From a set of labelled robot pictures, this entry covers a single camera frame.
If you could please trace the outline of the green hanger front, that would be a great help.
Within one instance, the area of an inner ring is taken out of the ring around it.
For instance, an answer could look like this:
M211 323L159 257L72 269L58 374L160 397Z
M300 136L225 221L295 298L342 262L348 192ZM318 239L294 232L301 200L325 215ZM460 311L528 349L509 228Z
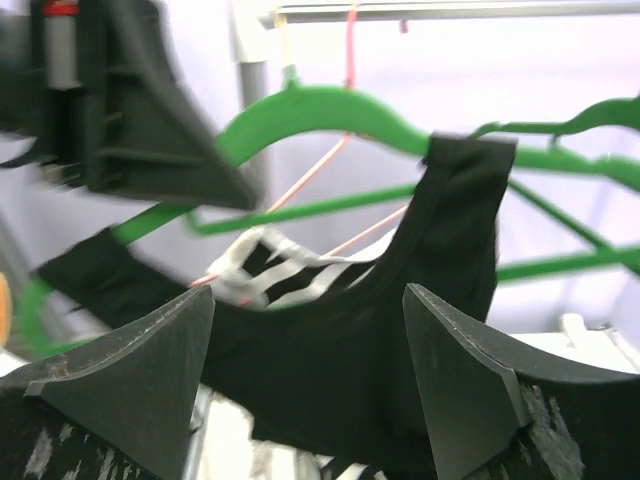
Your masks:
M636 98L610 99L596 103L576 117L561 123L485 124L477 135L494 132L549 135L553 139L574 135L600 126L639 128L639 101ZM236 164L242 164L264 148L287 137L316 130L336 130L363 134L395 150L423 156L435 138L402 119L387 105L357 91L334 87L304 87L294 92L280 92L260 100L226 127L217 139L218 147ZM639 163L623 157L603 157L587 160L584 157L552 145L547 150L521 147L515 158L521 168L558 171L563 173L602 175L637 190ZM515 184L514 189L534 205L549 213L555 220L591 243L595 250L589 254L555 257L533 263L515 264L503 268L499 278L503 282L568 273L599 266L620 264L633 272L639 270L639 249L636 246L617 249L596 239L594 232L580 226L567 214L549 202ZM205 224L194 213L186 215L189 228L201 236L243 230L249 227L346 210L359 206L400 199L412 192L411 185L393 187L368 193L354 194L286 207L274 213L249 214L231 220Z

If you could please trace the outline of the black tank top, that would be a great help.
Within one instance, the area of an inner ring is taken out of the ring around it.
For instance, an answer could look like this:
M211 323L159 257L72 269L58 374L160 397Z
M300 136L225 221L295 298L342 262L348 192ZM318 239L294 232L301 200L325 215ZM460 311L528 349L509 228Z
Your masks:
M476 320L496 288L496 217L512 142L435 136L388 247L342 291L279 308L216 306L201 380L248 410L253 435L380 470L435 475L406 337L405 287Z

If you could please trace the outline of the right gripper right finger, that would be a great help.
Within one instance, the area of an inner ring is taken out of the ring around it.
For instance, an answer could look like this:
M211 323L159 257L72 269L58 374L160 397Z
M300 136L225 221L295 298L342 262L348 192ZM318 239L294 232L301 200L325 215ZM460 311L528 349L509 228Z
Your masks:
M405 326L441 479L635 479L639 378L529 346L424 287Z

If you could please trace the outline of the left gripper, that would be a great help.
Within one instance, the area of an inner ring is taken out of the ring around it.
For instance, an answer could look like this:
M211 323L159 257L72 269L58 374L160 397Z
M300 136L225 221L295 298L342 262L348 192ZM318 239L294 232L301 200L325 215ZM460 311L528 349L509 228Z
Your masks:
M169 64L152 1L28 1L1 11L1 131L29 138L4 169L164 202L251 210L256 187Z

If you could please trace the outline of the green hanger back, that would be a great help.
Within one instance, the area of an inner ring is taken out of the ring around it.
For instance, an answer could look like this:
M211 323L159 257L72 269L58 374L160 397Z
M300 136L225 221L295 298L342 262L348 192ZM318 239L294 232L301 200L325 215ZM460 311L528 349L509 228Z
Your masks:
M558 137L575 135L601 126L621 126L639 133L639 97L615 98L598 102L574 118L561 123L485 124L474 133L526 133L549 135L551 147L539 150L518 147L514 166L550 172L601 175L639 193L639 160L620 156L604 156L588 160L557 146ZM335 86L301 86L293 77L276 94L252 104L238 114L216 139L219 151L231 165L240 166L266 147L296 134L311 131L345 131L363 134L392 149L424 158L435 146L435 133L427 135L403 120L387 105L357 90ZM135 242L181 215L197 235L215 235L248 227L319 216L340 210L377 204L408 197L413 185L374 190L296 207L275 213L247 214L231 220L198 224L189 213L195 207L157 204L128 219L115 228L116 237L124 243ZM525 198L549 212L552 218L574 230L587 240L592 232L578 227L573 218L528 192ZM615 250L598 247L597 253L566 259L551 258L537 263L517 264L500 271L500 280L510 281L552 273L564 273L600 265L624 263L639 255L639 247ZM45 333L40 313L51 288L34 278L24 287L18 302L17 323L27 348L36 358L65 352L79 342L54 344Z

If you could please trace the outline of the green hanger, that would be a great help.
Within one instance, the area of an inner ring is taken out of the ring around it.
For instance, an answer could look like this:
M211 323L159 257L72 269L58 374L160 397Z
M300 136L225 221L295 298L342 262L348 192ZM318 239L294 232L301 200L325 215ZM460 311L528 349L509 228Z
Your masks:
M474 133L526 133L549 135L551 147L539 150L518 147L514 166L550 172L601 175L639 193L639 160L620 156L604 156L588 160L557 146L558 137L575 135L601 126L621 126L639 133L639 97L615 98L598 102L574 118L561 123L485 124ZM238 114L216 139L219 151L231 165L240 166L266 147L296 134L311 131L345 131L363 134L392 149L424 158L435 146L435 133L427 135L403 120L387 105L357 90L335 86L301 86L293 77L276 94L252 104ZM181 215L197 235L215 235L248 227L319 216L340 210L377 204L408 197L413 185L374 190L296 207L275 213L247 214L231 220L198 224L189 213L195 207L157 204L128 219L115 228L116 237L124 243L135 242ZM592 232L578 227L573 218L528 192L525 198L549 212L552 218L574 230L587 240ZM510 281L552 273L564 273L600 265L624 263L639 255L639 247L615 250L598 247L597 253L566 259L551 258L537 263L517 264L500 271L500 280ZM18 302L17 323L27 348L36 358L65 352L79 342L54 344L45 333L40 313L51 288L34 278L24 287Z
M477 135L494 132L549 135L553 139L574 135L600 126L639 128L639 101L636 98L610 99L596 103L576 117L561 123L485 124ZM357 91L334 87L304 87L294 92L280 92L260 100L226 127L217 139L218 147L236 164L242 164L264 148L287 137L316 130L336 130L363 134L395 150L423 156L435 138L402 119L387 105ZM547 150L521 147L515 158L521 168L558 171L563 173L602 175L637 190L639 163L623 157L603 157L587 160L584 157L552 145ZM515 184L514 189L534 205L549 213L555 220L591 243L595 250L589 254L555 257L533 263L515 264L503 268L499 278L503 282L568 273L599 266L620 264L633 272L639 270L639 249L636 246L617 249L596 239L594 232L580 226L567 214L549 202ZM368 193L354 194L286 207L274 213L249 214L231 220L205 224L194 213L186 215L189 228L201 236L243 230L249 227L346 210L359 206L400 199L412 192L411 185L393 187Z

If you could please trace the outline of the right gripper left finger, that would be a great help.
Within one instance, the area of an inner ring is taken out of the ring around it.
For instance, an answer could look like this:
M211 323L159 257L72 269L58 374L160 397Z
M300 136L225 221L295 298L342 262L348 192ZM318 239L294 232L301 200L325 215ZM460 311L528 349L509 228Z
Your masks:
M181 478L213 311L192 289L3 376L2 478Z

